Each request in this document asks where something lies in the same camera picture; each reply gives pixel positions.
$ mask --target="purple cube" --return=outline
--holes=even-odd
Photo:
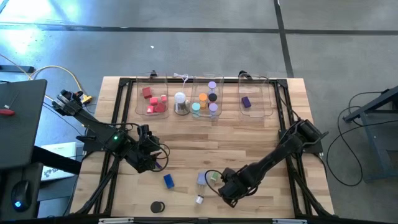
[[[247,96],[242,97],[242,103],[243,103],[243,106],[245,108],[251,107],[251,103],[250,103],[249,98]]]

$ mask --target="black puck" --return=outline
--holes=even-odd
[[[209,101],[214,102],[217,100],[217,95],[215,93],[209,94]]]
[[[163,202],[153,202],[152,205],[150,205],[150,210],[153,213],[159,213],[164,211],[164,203]]]

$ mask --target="yellow cable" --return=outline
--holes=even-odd
[[[58,66],[58,65],[48,65],[48,66],[39,68],[39,69],[37,69],[34,73],[32,73],[31,75],[28,75],[28,73],[26,73],[20,66],[18,66],[16,63],[14,63],[12,60],[8,59],[8,58],[7,58],[6,56],[4,56],[3,54],[0,54],[0,56],[2,56],[2,57],[5,58],[7,61],[9,61],[9,62],[11,62],[12,64],[14,64],[19,70],[21,70],[23,73],[25,73],[25,75],[27,75],[27,77],[28,77],[28,80],[34,80],[34,79],[35,79],[34,75],[37,75],[40,71],[45,70],[46,68],[59,68],[59,69],[62,69],[62,70],[64,70],[64,71],[66,71],[67,73],[69,73],[69,75],[71,75],[71,76],[73,77],[73,79],[75,80],[75,82],[76,82],[77,87],[79,88],[79,90],[80,90],[80,91],[83,91],[83,90],[81,89],[80,83],[79,83],[79,81],[77,80],[76,76],[75,76],[71,71],[67,70],[67,69],[64,68],[64,67],[61,67],[61,66]],[[49,96],[47,96],[47,95],[45,95],[45,97],[46,97],[47,99],[53,101],[53,99],[52,99],[51,97],[49,97]]]

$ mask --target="red cube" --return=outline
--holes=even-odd
[[[167,96],[166,95],[160,96],[160,100],[161,100],[162,103],[166,103],[167,102]]]
[[[142,89],[142,94],[144,95],[145,99],[151,98],[152,93],[150,92],[150,87],[146,87]]]
[[[163,113],[164,111],[166,111],[166,105],[163,103],[158,103],[155,107],[155,112],[156,113]]]
[[[154,112],[154,106],[148,105],[147,106],[147,113],[153,113]]]
[[[149,99],[149,102],[152,106],[156,106],[157,105],[157,97],[151,97]]]

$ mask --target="desk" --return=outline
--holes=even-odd
[[[120,77],[104,77],[98,97],[95,117],[110,122]],[[312,121],[304,81],[301,78],[287,79],[293,109],[304,119]],[[158,120],[143,119],[136,114],[137,89],[133,87],[128,121],[149,124],[153,133],[171,148],[170,162],[160,173],[138,174],[127,162],[122,161],[114,195],[112,216],[130,217],[215,217],[215,218],[292,218],[294,211],[287,178],[285,162],[280,162],[267,174],[257,193],[240,200],[235,208],[229,207],[208,187],[202,205],[195,204],[196,181],[199,171],[225,167],[241,168],[258,161],[274,150],[278,142],[279,119],[275,97],[271,95],[274,112],[262,119],[239,119],[238,84],[224,84],[223,112],[217,122],[199,121],[191,114],[179,116],[172,110],[174,94],[181,83],[169,83],[169,117]],[[190,95],[191,83],[185,84],[185,93]],[[119,119],[123,105],[120,106]],[[95,152],[81,166],[71,212],[77,211],[89,199],[100,179],[104,153]],[[303,155],[307,184],[324,208],[333,213],[328,184],[322,163],[313,155]],[[171,174],[175,183],[167,190],[163,176]],[[107,190],[104,191],[104,207]],[[301,192],[300,208],[304,211]],[[162,213],[152,213],[153,201],[165,203]]]

